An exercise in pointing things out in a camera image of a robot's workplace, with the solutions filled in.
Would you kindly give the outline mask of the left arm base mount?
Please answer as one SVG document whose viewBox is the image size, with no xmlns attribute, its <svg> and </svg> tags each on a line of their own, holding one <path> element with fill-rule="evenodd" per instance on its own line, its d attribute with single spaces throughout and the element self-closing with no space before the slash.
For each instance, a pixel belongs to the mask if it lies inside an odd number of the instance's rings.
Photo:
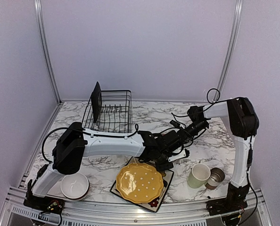
<svg viewBox="0 0 280 226">
<path fill-rule="evenodd" d="M 38 197 L 33 195 L 30 186 L 27 188 L 26 196 L 24 199 L 24 206 L 40 210 L 41 213 L 54 213 L 61 214 L 65 201 L 62 199 L 55 199 L 52 197 Z"/>
</svg>

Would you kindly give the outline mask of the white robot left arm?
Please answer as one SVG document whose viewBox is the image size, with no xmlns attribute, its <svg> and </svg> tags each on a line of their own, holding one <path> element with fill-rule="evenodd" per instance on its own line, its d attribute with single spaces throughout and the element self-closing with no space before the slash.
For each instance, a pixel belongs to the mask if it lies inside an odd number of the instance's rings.
<svg viewBox="0 0 280 226">
<path fill-rule="evenodd" d="M 36 208 L 43 210 L 49 205 L 48 191 L 65 175 L 79 171 L 82 159 L 95 155 L 125 155 L 137 157 L 144 162 L 154 162 L 158 170 L 173 168 L 165 153 L 165 145 L 157 142 L 160 137 L 135 126 L 133 133 L 107 133 L 84 129 L 80 122 L 56 131 L 64 133 L 52 150 L 52 159 L 44 165 L 35 181 L 28 183 L 30 201 Z"/>
</svg>

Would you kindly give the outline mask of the black square floral plate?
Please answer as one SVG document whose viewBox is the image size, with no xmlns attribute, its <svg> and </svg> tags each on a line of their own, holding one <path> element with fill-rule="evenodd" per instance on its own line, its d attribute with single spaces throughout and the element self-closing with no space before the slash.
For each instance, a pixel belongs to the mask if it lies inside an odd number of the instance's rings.
<svg viewBox="0 0 280 226">
<path fill-rule="evenodd" d="M 100 83 L 96 82 L 94 90 L 91 93 L 91 106 L 92 106 L 92 113 L 93 113 L 93 122 L 95 123 L 100 115 L 102 100 L 101 100 L 101 88 Z"/>
</svg>

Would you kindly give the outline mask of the round brown rim floral plate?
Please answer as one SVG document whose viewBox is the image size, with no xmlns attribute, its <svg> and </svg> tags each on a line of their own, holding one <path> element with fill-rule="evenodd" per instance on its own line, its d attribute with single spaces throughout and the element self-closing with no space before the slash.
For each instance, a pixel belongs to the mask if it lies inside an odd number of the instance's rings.
<svg viewBox="0 0 280 226">
<path fill-rule="evenodd" d="M 184 158 L 188 158 L 190 155 L 190 151 L 187 149 L 184 149 L 181 153 L 179 153 L 178 155 L 173 155 L 171 157 L 168 157 L 167 159 L 164 160 L 157 160 L 157 161 L 152 161 L 154 164 L 165 164 L 168 162 L 173 162 L 179 159 L 184 159 Z"/>
</svg>

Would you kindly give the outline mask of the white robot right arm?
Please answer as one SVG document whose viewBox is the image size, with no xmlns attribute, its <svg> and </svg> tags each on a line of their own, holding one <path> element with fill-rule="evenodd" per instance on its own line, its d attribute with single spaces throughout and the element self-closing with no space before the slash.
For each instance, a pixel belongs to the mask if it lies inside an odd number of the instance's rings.
<svg viewBox="0 0 280 226">
<path fill-rule="evenodd" d="M 208 120 L 212 118 L 227 120 L 225 127 L 230 132 L 236 148 L 230 186 L 235 189 L 247 188 L 253 145 L 259 127 L 259 119 L 250 100 L 247 97 L 237 97 L 209 105 L 194 105 L 187 111 L 187 117 L 191 119 L 191 125 L 161 136 L 163 139 L 169 139 L 170 143 L 167 146 L 178 147 L 185 140 L 192 140 L 195 135 L 208 127 Z"/>
</svg>

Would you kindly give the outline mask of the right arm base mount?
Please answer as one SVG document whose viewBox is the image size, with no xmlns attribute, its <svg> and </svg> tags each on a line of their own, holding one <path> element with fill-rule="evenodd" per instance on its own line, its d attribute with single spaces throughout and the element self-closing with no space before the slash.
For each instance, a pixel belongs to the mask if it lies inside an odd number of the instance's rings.
<svg viewBox="0 0 280 226">
<path fill-rule="evenodd" d="M 227 196 L 225 198 L 210 200 L 206 203 L 209 215 L 225 214 L 246 208 L 248 206 L 247 194 L 249 188 L 249 184 L 246 186 L 235 187 L 229 183 Z"/>
</svg>

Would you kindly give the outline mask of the yellow polka dot plate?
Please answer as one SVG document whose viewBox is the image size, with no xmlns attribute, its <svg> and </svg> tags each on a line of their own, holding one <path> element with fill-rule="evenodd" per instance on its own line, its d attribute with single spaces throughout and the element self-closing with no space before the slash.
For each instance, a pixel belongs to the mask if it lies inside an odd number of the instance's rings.
<svg viewBox="0 0 280 226">
<path fill-rule="evenodd" d="M 116 176 L 117 191 L 135 204 L 151 202 L 160 196 L 163 187 L 161 173 L 146 163 L 130 163 Z"/>
</svg>

